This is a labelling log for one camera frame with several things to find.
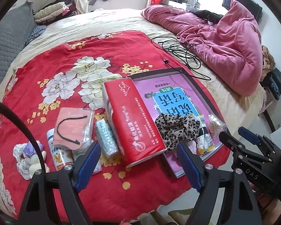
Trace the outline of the teal tissue pack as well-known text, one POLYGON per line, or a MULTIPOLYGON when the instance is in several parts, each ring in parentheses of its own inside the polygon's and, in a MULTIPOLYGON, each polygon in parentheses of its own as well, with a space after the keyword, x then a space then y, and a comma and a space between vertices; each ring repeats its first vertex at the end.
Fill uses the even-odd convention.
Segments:
POLYGON ((103 118, 95 123, 95 132, 101 151, 107 158, 118 154, 119 149, 108 122, 103 118))

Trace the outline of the pink face mask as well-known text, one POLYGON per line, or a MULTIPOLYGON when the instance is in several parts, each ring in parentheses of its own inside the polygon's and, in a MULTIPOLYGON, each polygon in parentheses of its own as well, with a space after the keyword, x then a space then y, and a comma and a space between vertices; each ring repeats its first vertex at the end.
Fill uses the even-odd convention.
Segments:
POLYGON ((74 151, 88 148, 93 120, 94 110, 91 108, 61 108, 54 129, 53 145, 74 151))

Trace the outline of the leopard print scrunchie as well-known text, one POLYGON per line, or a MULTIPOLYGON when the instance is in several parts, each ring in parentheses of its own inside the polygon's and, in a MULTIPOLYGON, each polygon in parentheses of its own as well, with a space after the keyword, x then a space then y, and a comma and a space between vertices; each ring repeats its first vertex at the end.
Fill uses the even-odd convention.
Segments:
POLYGON ((161 113, 155 125, 166 145, 166 152, 176 149, 181 142, 194 141, 200 132, 200 121, 195 116, 181 116, 161 113))

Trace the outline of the white floral scrunchie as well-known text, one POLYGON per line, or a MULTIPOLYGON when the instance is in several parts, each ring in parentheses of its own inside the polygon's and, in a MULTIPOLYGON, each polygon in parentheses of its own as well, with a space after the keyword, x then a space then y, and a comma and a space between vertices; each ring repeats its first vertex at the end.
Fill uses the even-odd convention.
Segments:
POLYGON ((25 180, 29 180, 28 164, 24 161, 23 150, 27 143, 16 144, 13 148, 13 156, 16 159, 16 168, 25 180))

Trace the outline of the white teddy bear satin dress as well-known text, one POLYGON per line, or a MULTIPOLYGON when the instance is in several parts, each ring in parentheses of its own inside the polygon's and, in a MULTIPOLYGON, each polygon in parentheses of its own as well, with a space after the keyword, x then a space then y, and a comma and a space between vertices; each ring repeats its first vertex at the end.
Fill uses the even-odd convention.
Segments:
POLYGON ((187 142, 187 146, 193 154, 196 155, 199 153, 200 155, 202 155, 213 150, 215 148, 215 145, 208 132, 205 117, 203 115, 200 115, 197 117, 197 119, 200 121, 200 130, 198 137, 193 141, 187 142))

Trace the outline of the small clear snack bag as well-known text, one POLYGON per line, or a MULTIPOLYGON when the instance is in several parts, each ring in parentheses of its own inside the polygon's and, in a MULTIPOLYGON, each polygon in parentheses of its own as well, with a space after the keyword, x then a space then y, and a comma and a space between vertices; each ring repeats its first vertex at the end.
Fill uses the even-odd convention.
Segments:
POLYGON ((217 116, 213 114, 209 114, 208 118, 209 118, 208 130, 213 139, 217 139, 221 132, 227 131, 226 124, 222 120, 220 120, 217 116))

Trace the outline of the white orange vitamin bottle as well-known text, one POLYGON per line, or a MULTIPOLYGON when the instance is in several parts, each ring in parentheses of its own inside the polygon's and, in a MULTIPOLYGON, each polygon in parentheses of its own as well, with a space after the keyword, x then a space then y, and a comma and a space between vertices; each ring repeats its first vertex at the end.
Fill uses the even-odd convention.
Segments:
POLYGON ((61 170, 66 165, 74 163, 72 152, 70 149, 63 145, 54 145, 54 128, 50 129, 46 133, 48 139, 48 146, 53 159, 54 166, 57 171, 61 170))

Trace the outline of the small plush purple bow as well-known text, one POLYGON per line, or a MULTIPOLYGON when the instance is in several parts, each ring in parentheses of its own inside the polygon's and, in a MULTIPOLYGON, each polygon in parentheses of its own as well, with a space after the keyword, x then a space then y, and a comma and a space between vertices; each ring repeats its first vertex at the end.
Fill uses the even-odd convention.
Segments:
MULTIPOLYGON (((46 151, 44 151, 44 146, 39 141, 36 141, 36 142, 37 142, 39 149, 41 151, 41 154, 43 156, 43 160, 45 161, 47 153, 46 153, 46 151)), ((24 161, 29 166, 29 168, 28 168, 29 178, 31 179, 32 176, 34 175, 35 171, 41 169, 41 165, 40 165, 40 161, 39 161, 38 155, 36 153, 36 150, 34 149, 34 147, 32 146, 30 141, 24 147, 23 155, 25 157, 24 161)), ((46 173, 50 172, 50 169, 47 166, 47 164, 45 163, 44 165, 45 165, 46 173)))

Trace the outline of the red tissue box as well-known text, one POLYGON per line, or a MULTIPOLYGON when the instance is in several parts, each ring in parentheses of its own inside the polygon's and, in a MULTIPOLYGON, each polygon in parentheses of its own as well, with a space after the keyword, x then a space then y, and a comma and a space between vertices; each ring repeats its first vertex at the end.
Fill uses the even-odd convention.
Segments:
POLYGON ((120 78, 103 83, 102 98, 108 124, 127 168, 166 151, 132 79, 120 78))

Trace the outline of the pink book in tray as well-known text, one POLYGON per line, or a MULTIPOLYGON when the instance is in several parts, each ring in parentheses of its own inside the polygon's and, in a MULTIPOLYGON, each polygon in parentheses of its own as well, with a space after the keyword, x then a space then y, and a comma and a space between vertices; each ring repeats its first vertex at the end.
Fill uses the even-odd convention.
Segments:
MULTIPOLYGON (((174 116, 190 115, 196 118, 203 115, 207 129, 209 114, 223 121, 223 117, 208 97, 207 92, 182 68, 147 71, 134 74, 131 79, 154 121, 161 113, 174 116)), ((212 140, 215 145, 213 150, 202 155, 197 154, 203 161, 207 161, 222 147, 219 137, 212 140)), ((178 161, 176 149, 165 152, 164 156, 175 177, 182 177, 185 172, 178 161)))

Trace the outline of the pink quilt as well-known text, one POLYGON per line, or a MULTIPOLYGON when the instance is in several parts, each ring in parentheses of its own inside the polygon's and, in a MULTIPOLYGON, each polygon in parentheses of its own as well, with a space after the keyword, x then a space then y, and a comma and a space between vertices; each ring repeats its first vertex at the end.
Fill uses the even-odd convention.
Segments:
POLYGON ((142 17, 175 34, 234 92, 248 97, 262 74, 261 34, 251 12, 232 0, 230 10, 217 24, 183 9, 167 5, 145 8, 142 17))

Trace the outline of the black garment on quilt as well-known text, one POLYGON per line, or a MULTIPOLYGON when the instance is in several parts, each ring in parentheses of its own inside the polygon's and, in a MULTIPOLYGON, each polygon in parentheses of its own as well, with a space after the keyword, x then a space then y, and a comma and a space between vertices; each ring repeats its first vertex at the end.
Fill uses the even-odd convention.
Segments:
POLYGON ((223 17, 222 14, 213 13, 208 10, 190 9, 189 12, 203 20, 211 22, 212 24, 217 24, 223 17))

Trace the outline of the grey quilted headboard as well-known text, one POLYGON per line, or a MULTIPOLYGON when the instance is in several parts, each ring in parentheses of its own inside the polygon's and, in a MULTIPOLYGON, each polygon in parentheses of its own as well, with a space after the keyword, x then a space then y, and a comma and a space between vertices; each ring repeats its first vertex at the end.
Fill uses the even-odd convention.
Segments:
POLYGON ((29 1, 8 11, 0 21, 0 83, 10 64, 23 50, 34 27, 36 22, 29 1))

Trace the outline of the red box on sill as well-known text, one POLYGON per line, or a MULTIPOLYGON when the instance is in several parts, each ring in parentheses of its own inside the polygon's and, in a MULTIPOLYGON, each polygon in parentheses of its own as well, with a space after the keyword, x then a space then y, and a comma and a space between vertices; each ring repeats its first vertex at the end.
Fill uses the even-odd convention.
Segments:
POLYGON ((163 0, 151 0, 150 5, 160 5, 162 4, 163 0))

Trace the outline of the folded clothes pile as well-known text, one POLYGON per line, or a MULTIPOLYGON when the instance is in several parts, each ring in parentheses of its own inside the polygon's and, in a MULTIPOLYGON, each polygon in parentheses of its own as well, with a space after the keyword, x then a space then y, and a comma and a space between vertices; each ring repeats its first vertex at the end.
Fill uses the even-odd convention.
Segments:
POLYGON ((61 19, 77 15, 74 0, 55 0, 34 14, 37 25, 49 25, 61 19))

